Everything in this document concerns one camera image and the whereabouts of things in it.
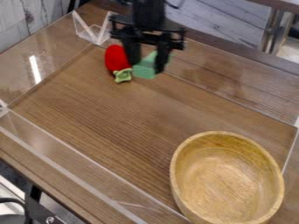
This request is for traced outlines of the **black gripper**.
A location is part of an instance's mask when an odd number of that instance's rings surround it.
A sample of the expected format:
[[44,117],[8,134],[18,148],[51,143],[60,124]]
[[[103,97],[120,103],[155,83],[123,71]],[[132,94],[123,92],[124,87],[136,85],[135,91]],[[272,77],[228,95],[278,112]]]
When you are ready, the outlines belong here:
[[126,56],[131,65],[142,59],[140,44],[155,46],[155,72],[164,71],[172,49],[184,49],[186,28],[170,19],[166,19],[155,28],[135,25],[130,15],[112,15],[108,17],[111,23],[111,38],[122,40]]

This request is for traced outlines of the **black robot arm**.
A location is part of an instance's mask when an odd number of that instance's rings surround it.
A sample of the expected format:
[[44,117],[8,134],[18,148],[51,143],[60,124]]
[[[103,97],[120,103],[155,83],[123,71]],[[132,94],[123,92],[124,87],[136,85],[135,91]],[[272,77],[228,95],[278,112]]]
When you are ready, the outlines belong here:
[[155,47],[154,72],[164,71],[172,50],[184,49],[186,28],[166,16],[167,0],[132,0],[131,12],[108,18],[111,38],[124,47],[132,66],[142,62],[142,45]]

